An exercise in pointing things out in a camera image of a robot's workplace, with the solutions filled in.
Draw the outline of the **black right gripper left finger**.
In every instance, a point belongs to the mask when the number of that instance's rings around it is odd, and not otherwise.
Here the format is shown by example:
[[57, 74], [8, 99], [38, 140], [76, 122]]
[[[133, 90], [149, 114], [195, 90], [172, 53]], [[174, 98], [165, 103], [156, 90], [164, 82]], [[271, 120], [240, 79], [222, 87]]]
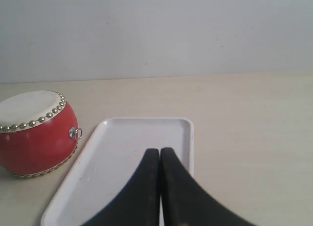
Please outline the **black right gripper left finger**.
[[135, 172], [100, 212], [85, 226], [157, 226], [159, 225], [159, 150], [147, 149]]

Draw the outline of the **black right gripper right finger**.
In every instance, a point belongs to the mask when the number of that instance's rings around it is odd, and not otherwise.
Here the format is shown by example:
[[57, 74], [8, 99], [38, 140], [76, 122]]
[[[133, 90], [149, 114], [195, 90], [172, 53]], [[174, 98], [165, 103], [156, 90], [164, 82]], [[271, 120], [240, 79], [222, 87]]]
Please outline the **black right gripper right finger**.
[[251, 226], [211, 197], [184, 168], [173, 148], [160, 152], [161, 198], [166, 226]]

